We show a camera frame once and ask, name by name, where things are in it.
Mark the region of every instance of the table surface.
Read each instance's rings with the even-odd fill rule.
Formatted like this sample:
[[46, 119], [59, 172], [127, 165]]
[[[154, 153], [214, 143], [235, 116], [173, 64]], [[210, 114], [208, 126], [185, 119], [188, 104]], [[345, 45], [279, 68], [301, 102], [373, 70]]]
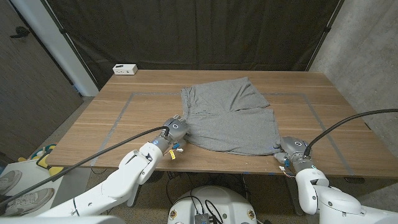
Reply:
[[[320, 72], [255, 72], [139, 70], [136, 75], [113, 75], [47, 158], [53, 166], [72, 166], [90, 155], [133, 135], [158, 127], [182, 114], [184, 86], [249, 77], [271, 104], [281, 136], [310, 142], [323, 130], [356, 114], [327, 77]], [[158, 132], [129, 142], [89, 167], [117, 167], [131, 150], [139, 149]], [[329, 176], [398, 177], [397, 159], [359, 118], [319, 140], [313, 161]], [[187, 144], [176, 160], [164, 156], [157, 170], [281, 174], [273, 156], [238, 156]]]

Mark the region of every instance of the shoe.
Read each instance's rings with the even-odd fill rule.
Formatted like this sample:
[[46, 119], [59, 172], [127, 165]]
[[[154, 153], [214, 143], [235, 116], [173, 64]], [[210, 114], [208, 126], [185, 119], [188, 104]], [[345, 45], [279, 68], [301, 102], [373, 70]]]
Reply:
[[7, 204], [6, 212], [3, 216], [25, 215], [43, 207], [54, 194], [54, 189], [47, 188], [28, 193]]
[[0, 177], [0, 194], [5, 195], [10, 191], [21, 179], [22, 172], [19, 170], [12, 170], [6, 175]]

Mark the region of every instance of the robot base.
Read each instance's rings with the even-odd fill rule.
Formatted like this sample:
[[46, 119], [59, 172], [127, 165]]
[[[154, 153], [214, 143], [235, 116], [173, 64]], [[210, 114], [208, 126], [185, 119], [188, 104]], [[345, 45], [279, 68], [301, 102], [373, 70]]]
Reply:
[[[203, 205], [203, 209], [205, 214], [208, 211], [205, 200], [209, 200], [214, 206], [217, 208], [220, 213], [225, 224], [229, 223], [244, 223], [244, 224], [255, 224], [257, 223], [256, 214], [254, 213], [254, 209], [251, 204], [244, 198], [242, 195], [234, 192], [233, 190], [227, 189], [226, 187], [220, 186], [202, 186], [193, 189], [190, 192], [187, 192], [181, 196], [195, 196], [199, 198], [200, 202]], [[176, 223], [195, 223], [195, 215], [197, 211], [192, 202], [195, 202], [195, 205], [198, 209], [199, 214], [202, 213], [202, 207], [197, 199], [187, 197], [181, 199], [176, 204], [172, 206], [169, 211], [168, 224], [176, 224]], [[217, 219], [220, 219], [217, 211], [214, 207], [208, 203], [209, 209], [215, 214]]]

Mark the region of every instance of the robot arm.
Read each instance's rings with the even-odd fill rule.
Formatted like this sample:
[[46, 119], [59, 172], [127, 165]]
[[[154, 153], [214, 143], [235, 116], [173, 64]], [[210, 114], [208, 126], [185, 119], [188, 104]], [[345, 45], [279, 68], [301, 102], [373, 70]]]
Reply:
[[302, 210], [310, 215], [319, 213], [321, 224], [395, 223], [397, 220], [398, 213], [362, 206], [353, 196], [330, 187], [329, 180], [314, 166], [311, 156], [303, 157], [307, 148], [305, 141], [284, 137], [280, 146], [284, 152], [278, 152], [275, 158], [293, 165]]
[[98, 215], [125, 201], [128, 206], [132, 206], [138, 187], [152, 175], [162, 159], [163, 153], [188, 132], [187, 124], [178, 115], [168, 119], [164, 126], [170, 128], [168, 136], [165, 136], [162, 131], [153, 141], [145, 143], [139, 151], [133, 150], [124, 156], [119, 164], [119, 169], [109, 175], [105, 181], [39, 216]]

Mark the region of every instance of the black curtain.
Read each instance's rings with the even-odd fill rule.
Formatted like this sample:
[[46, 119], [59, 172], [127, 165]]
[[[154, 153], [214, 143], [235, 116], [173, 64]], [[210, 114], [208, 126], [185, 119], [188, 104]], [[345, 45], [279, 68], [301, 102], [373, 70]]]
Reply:
[[51, 0], [102, 86], [139, 69], [304, 71], [338, 0]]

